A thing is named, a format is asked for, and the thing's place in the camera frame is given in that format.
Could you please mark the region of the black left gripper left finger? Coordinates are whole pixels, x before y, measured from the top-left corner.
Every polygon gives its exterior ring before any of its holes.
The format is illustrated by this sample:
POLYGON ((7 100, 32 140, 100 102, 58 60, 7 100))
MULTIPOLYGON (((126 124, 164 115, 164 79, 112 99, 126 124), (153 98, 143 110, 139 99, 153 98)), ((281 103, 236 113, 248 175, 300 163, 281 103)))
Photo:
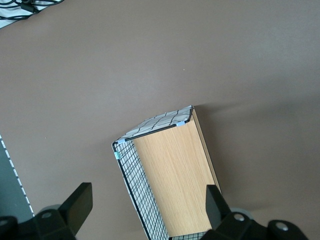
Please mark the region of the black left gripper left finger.
POLYGON ((81 183, 59 206, 39 212, 21 222, 15 216, 0 217, 2 240, 75 240, 76 235, 93 209, 93 186, 81 183))

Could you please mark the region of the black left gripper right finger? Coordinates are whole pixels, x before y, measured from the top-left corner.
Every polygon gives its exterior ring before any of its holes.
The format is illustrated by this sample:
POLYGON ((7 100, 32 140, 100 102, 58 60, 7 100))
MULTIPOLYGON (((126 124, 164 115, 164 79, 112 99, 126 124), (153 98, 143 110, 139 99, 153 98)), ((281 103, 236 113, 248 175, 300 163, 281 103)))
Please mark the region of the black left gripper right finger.
POLYGON ((267 226, 257 223, 245 213, 231 211, 216 185, 206 186, 205 210, 211 224, 203 240, 305 240, 295 224, 271 220, 267 226))

